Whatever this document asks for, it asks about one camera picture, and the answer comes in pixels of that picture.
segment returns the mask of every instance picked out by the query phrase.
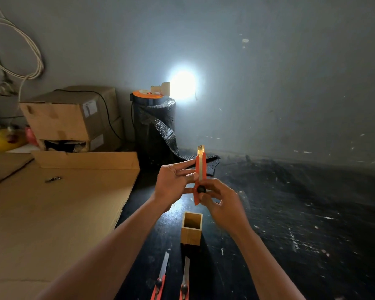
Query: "white cable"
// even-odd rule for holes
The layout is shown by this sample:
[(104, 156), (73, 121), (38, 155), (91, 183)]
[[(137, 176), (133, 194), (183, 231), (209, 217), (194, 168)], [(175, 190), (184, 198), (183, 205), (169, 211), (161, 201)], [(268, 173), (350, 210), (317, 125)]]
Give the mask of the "white cable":
[(18, 91), (18, 102), (20, 102), (21, 101), (21, 90), (22, 90), (22, 86), (24, 85), (25, 81), (26, 80), (35, 79), (35, 78), (39, 77), (43, 73), (43, 70), (44, 70), (43, 60), (41, 58), (40, 50), (37, 47), (37, 45), (35, 44), (35, 42), (33, 42), (33, 40), (27, 34), (25, 34), (22, 30), (20, 30), (18, 27), (16, 27), (14, 25), (14, 23), (12, 23), (11, 21), (9, 21), (4, 16), (3, 12), (1, 11), (1, 9), (0, 9), (0, 15), (1, 15), (1, 17), (0, 17), (0, 25), (9, 26), (12, 29), (14, 29), (17, 33), (19, 33), (25, 39), (26, 43), (28, 43), (29, 47), (32, 49), (33, 53), (35, 54), (36, 60), (38, 62), (37, 66), (36, 66), (35, 72), (33, 72), (31, 74), (28, 74), (28, 75), (17, 74), (15, 72), (13, 72), (13, 71), (5, 68), (3, 65), (0, 64), (0, 69), (1, 70), (7, 72), (8, 74), (10, 74), (10, 75), (12, 75), (14, 77), (22, 79), (21, 84), (20, 84), (20, 90)]

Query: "hand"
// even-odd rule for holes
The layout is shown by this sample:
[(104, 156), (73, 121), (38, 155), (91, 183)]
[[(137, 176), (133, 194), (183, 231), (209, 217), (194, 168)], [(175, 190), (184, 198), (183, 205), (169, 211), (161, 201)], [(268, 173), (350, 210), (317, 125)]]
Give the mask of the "hand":
[[(239, 232), (250, 228), (239, 195), (218, 179), (205, 179), (200, 181), (205, 186), (206, 193), (199, 193), (200, 203), (208, 208), (215, 223), (225, 229), (232, 237)], [(211, 197), (219, 199), (215, 203)]]
[(195, 169), (187, 170), (185, 168), (196, 163), (195, 159), (163, 165), (157, 176), (157, 182), (154, 189), (154, 200), (166, 207), (166, 212), (171, 205), (178, 201), (182, 194), (191, 194), (193, 188), (186, 188), (186, 184), (194, 183), (199, 175)]

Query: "black cable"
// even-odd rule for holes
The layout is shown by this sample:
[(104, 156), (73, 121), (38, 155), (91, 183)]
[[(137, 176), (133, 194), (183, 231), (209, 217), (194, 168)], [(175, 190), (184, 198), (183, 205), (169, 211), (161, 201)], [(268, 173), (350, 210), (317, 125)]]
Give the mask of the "black cable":
[(105, 105), (105, 110), (107, 110), (108, 124), (110, 125), (112, 131), (118, 137), (118, 139), (120, 139), (121, 141), (123, 141), (123, 139), (120, 136), (117, 135), (117, 133), (115, 132), (115, 130), (113, 129), (113, 127), (111, 125), (110, 113), (108, 112), (107, 103), (105, 102), (105, 99), (103, 98), (103, 96), (100, 93), (98, 93), (97, 91), (93, 91), (93, 90), (54, 90), (54, 91), (65, 91), (65, 92), (69, 92), (69, 93), (94, 93), (94, 94), (99, 95), (103, 99), (103, 102), (104, 102), (104, 105)]
[(134, 109), (134, 102), (132, 101), (132, 105), (131, 105), (131, 120), (132, 120), (132, 126), (135, 129), (134, 117), (132, 115), (133, 109)]
[(15, 119), (15, 118), (22, 118), (25, 117), (24, 115), (17, 115), (15, 117), (0, 117), (0, 119)]

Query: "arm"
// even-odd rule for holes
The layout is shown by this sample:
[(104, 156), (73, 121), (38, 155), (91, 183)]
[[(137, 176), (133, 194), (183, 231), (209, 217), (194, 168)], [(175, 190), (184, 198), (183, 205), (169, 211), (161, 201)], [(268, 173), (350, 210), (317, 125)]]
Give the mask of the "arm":
[(114, 299), (158, 218), (183, 193), (192, 192), (185, 186), (198, 175), (185, 168), (193, 164), (195, 160), (162, 166), (150, 199), (37, 299)]
[[(239, 247), (261, 300), (305, 300), (261, 238), (251, 229), (238, 194), (218, 179), (200, 181), (208, 190), (199, 194), (215, 222), (229, 232)], [(220, 200), (215, 203), (211, 197)]]

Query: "left hand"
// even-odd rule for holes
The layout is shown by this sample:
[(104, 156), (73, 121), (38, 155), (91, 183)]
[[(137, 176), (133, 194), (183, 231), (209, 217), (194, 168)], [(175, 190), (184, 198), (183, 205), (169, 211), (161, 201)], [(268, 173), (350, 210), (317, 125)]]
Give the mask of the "left hand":
[(153, 200), (166, 207), (167, 212), (173, 203), (178, 201), (182, 194), (193, 193), (193, 188), (187, 188), (186, 184), (194, 183), (199, 175), (195, 169), (185, 168), (196, 163), (196, 159), (175, 164), (163, 165), (157, 176)]

